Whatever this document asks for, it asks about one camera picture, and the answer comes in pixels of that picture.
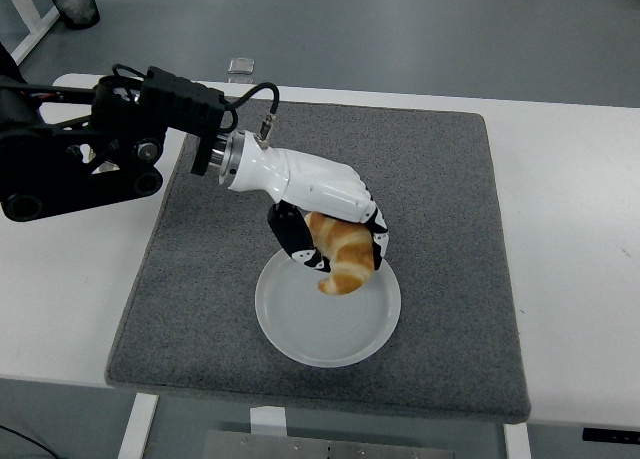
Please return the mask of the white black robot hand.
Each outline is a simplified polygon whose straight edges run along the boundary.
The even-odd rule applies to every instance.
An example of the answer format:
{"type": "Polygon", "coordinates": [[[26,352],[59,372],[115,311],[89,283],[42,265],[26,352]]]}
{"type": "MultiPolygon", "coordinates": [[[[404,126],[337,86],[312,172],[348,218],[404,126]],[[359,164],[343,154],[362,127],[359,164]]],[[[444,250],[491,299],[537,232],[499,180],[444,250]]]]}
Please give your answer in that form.
{"type": "Polygon", "coordinates": [[[336,268],[313,243],[301,214],[307,211],[364,225],[373,240],[374,268],[380,268],[388,228],[352,167],[290,149],[262,148],[253,133],[235,131],[228,138],[219,182],[236,192],[269,194],[274,205],[267,221],[281,248],[296,262],[323,272],[336,268]]]}

